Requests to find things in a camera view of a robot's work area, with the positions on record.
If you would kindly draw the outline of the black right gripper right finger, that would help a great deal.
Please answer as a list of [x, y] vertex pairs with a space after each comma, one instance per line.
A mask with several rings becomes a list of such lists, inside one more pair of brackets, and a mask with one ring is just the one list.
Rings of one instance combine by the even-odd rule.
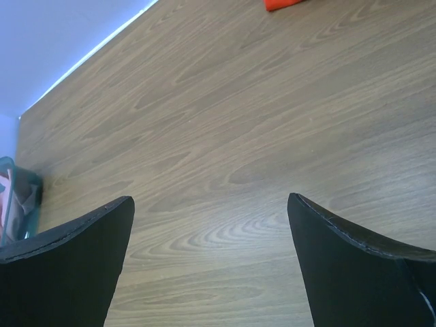
[[434, 326], [435, 252], [348, 221], [299, 193], [287, 213], [315, 326]]

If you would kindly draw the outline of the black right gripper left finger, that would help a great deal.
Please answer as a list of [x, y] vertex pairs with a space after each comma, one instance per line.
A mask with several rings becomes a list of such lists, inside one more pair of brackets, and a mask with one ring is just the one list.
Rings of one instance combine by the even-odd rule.
[[135, 204], [122, 196], [1, 248], [2, 326], [103, 326]]

